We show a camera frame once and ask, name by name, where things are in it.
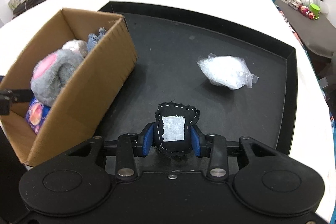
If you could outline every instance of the silver bolt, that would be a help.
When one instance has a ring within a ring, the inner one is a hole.
[[[224,177],[226,175],[226,171],[222,168],[214,168],[210,170],[210,175],[214,177]]]
[[[118,175],[120,175],[121,177],[130,177],[134,175],[134,170],[131,168],[121,168],[118,171]]]
[[[174,175],[174,174],[170,174],[168,176],[169,179],[177,179],[177,175]]]

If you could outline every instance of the green cup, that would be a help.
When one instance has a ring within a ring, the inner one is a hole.
[[[309,10],[314,14],[314,18],[318,19],[320,14],[320,7],[318,7],[316,4],[310,4]]]

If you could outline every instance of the black tray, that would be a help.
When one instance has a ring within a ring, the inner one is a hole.
[[[115,140],[123,133],[140,133],[155,120],[160,103],[174,101],[200,110],[197,125],[204,134],[216,133],[232,141],[248,135],[289,154],[297,100],[293,47],[242,25],[188,10],[110,2],[100,11],[125,16],[138,61],[96,134]],[[196,63],[209,53],[244,58],[258,82],[251,89],[233,91],[210,84]],[[188,156],[165,159],[155,151],[149,158],[138,160],[147,170],[166,163],[181,170],[204,164],[204,159]],[[234,161],[230,167],[237,169]]]

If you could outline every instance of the white table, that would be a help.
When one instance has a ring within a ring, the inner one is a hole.
[[[334,144],[329,110],[310,62],[271,0],[47,0],[0,29],[0,75],[5,75],[33,35],[62,7],[99,10],[108,1],[133,1],[192,10],[275,37],[296,48],[298,97],[290,157],[312,167],[325,183],[317,213],[330,221],[335,206]],[[253,2],[253,11],[248,3]]]

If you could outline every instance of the circular cover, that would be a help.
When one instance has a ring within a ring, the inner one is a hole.
[[[315,208],[324,183],[313,169],[292,159],[257,157],[233,181],[238,196],[258,211],[292,216]]]
[[[33,168],[20,180],[20,195],[34,211],[49,216],[76,215],[92,209],[109,193],[110,177],[95,164],[79,159],[58,169],[52,165]]]

